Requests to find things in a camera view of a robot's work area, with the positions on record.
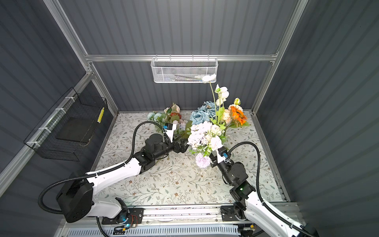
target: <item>ventilation grille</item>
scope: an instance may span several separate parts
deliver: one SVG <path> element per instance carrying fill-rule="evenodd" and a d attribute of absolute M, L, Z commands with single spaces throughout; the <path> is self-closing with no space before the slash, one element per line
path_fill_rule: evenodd
<path fill-rule="evenodd" d="M 109 236 L 168 236 L 168 235 L 206 235 L 220 234 L 222 236 L 238 236 L 238 227 L 231 224 L 213 224 L 213 225 L 178 225 L 178 226 L 138 226 L 129 229 L 125 234 L 113 235 L 114 227 L 103 227 L 103 230 Z M 97 227 L 91 228 L 70 228 L 67 237 L 103 237 Z"/>

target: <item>floral patterned tablecloth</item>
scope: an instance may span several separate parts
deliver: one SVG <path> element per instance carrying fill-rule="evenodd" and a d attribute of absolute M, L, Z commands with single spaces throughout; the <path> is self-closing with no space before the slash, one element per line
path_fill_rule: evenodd
<path fill-rule="evenodd" d="M 190 113 L 181 113 L 184 119 Z M 132 136 L 135 127 L 146 120 L 147 113 L 121 113 L 118 115 L 97 169 L 105 168 L 126 160 L 130 156 Z M 241 141 L 252 141 L 261 150 L 260 190 L 262 197 L 270 202 L 282 201 L 270 166 L 258 139 L 251 117 L 250 126 L 228 129 L 227 147 Z M 135 152 L 144 146 L 144 141 L 156 128 L 146 124 L 139 128 L 136 136 Z M 251 146 L 240 146 L 232 154 L 232 159 L 245 165 L 249 183 L 255 186 L 257 155 Z M 169 157 L 157 161 L 147 172 L 121 180 L 105 189 L 98 196 L 120 197 L 129 206 L 214 204 L 234 202 L 229 194 L 231 186 L 224 184 L 218 168 L 201 169 L 196 165 L 195 155 L 170 153 Z"/>

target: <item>white rose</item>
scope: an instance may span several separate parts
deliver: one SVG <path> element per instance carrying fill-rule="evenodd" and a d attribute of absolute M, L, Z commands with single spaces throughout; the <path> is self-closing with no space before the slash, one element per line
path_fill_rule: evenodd
<path fill-rule="evenodd" d="M 213 151 L 217 150 L 218 148 L 222 147 L 222 142 L 221 142 L 221 139 L 219 138 L 219 136 L 215 136 L 213 138 L 211 138 L 211 149 Z"/>

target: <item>gray corrugated wall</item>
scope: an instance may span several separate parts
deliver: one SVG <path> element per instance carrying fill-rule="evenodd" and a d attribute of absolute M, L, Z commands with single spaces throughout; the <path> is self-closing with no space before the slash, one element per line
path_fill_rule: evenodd
<path fill-rule="evenodd" d="M 0 1 L 0 171 L 23 147 L 22 141 L 63 93 L 85 74 L 43 1 Z M 98 95 L 92 83 L 83 93 Z M 80 162 L 34 155 L 0 197 L 0 236 L 54 235 L 63 217 L 37 205 L 39 193 L 67 178 L 89 171 L 112 115 L 104 114 L 97 136 Z M 53 190 L 46 203 L 57 207 Z"/>
<path fill-rule="evenodd" d="M 213 100 L 208 83 L 155 83 L 148 62 L 95 62 L 101 78 L 120 111 L 163 110 L 177 103 L 182 110 L 193 110 Z M 227 104 L 234 98 L 251 109 L 270 62 L 220 62 L 217 83 L 229 90 Z"/>
<path fill-rule="evenodd" d="M 89 54 L 273 54 L 296 0 L 61 1 Z M 157 84 L 150 63 L 95 62 L 117 107 L 193 110 L 207 84 Z M 217 82 L 251 108 L 269 62 L 220 62 Z"/>
<path fill-rule="evenodd" d="M 295 3 L 61 1 L 89 54 L 271 54 Z"/>
<path fill-rule="evenodd" d="M 258 118 L 324 236 L 377 236 L 379 1 L 310 1 Z"/>
<path fill-rule="evenodd" d="M 43 1 L 0 1 L 0 171 L 85 74 Z"/>

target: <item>orange gerbera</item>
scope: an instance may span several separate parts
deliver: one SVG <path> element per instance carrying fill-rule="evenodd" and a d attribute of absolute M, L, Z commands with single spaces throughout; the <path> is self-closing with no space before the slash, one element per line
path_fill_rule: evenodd
<path fill-rule="evenodd" d="M 235 106 L 230 107 L 230 117 L 234 121 L 234 124 L 236 127 L 239 127 L 240 125 L 243 125 L 247 121 L 246 115 L 243 114 L 243 112 L 239 109 L 237 109 Z"/>

